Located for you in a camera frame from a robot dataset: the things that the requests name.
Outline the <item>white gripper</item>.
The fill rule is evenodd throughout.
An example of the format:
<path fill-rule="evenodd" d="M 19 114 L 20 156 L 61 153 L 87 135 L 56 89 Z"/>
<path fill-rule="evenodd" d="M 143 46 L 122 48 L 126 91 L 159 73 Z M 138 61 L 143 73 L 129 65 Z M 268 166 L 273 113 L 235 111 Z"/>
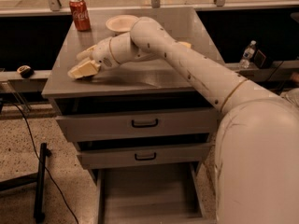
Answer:
<path fill-rule="evenodd" d="M 107 71 L 119 67 L 120 64 L 110 50 L 111 40 L 112 37 L 106 38 L 78 53 L 77 60 L 81 62 L 72 67 L 67 74 L 73 79 L 80 79 L 94 76 L 99 70 Z"/>

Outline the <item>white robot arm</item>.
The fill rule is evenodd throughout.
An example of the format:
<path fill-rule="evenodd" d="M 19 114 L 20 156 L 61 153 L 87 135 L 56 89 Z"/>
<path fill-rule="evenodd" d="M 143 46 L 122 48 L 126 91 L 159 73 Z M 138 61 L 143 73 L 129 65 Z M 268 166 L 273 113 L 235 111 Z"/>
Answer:
<path fill-rule="evenodd" d="M 299 224 L 299 110 L 288 100 L 184 46 L 149 17 L 81 52 L 68 75 L 93 76 L 149 54 L 223 115 L 215 148 L 217 224 Z"/>

